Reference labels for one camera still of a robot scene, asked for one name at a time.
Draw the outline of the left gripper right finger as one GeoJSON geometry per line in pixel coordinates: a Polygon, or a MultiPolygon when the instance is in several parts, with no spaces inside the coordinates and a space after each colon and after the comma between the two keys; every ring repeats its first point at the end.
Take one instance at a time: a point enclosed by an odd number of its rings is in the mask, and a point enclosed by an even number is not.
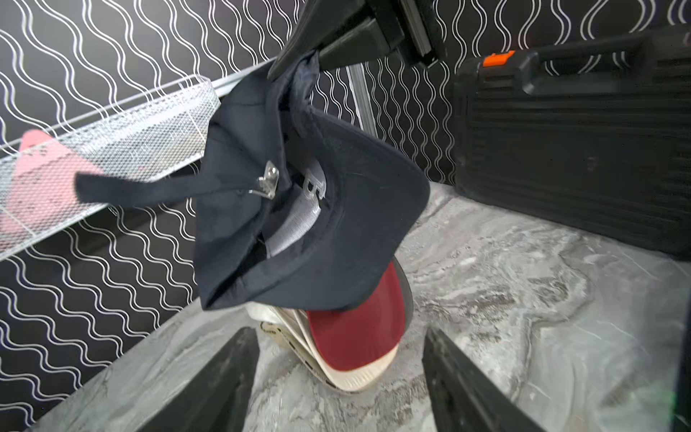
{"type": "Polygon", "coordinates": [[[426,330],[422,364],[438,431],[542,429],[441,329],[426,330]]]}

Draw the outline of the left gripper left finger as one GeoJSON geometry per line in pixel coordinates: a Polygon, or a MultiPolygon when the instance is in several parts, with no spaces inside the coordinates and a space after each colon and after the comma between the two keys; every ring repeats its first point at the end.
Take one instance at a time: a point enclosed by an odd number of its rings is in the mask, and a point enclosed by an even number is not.
{"type": "Polygon", "coordinates": [[[243,327],[141,431],[241,431],[254,385],[260,347],[243,327]]]}

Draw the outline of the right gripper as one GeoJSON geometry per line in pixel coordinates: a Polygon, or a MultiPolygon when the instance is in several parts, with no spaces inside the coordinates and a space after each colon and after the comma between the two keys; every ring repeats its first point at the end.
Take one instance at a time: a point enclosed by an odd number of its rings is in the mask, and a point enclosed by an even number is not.
{"type": "Polygon", "coordinates": [[[394,52],[410,66],[429,67],[446,59],[433,1],[426,0],[308,1],[268,78],[277,79],[313,51],[319,54],[321,71],[365,63],[394,52]]]}

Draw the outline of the red baseball cap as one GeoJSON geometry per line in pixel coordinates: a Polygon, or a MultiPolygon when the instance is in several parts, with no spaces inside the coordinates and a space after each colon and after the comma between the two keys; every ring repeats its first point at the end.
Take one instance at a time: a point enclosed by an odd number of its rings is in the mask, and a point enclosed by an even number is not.
{"type": "Polygon", "coordinates": [[[399,261],[392,260],[378,286],[350,311],[308,311],[317,346],[336,368],[372,360],[398,345],[412,321],[413,296],[399,261]]]}

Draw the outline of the navy baseball cap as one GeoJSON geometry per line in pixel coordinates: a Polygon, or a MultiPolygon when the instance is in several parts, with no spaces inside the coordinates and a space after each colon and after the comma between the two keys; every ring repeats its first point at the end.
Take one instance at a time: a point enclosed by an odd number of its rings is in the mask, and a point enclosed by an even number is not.
{"type": "Polygon", "coordinates": [[[194,270],[206,311],[258,302],[340,311],[373,292],[428,204],[422,171],[311,105],[317,54],[244,77],[209,123],[200,171],[156,182],[79,173],[83,203],[195,201],[194,270]]]}

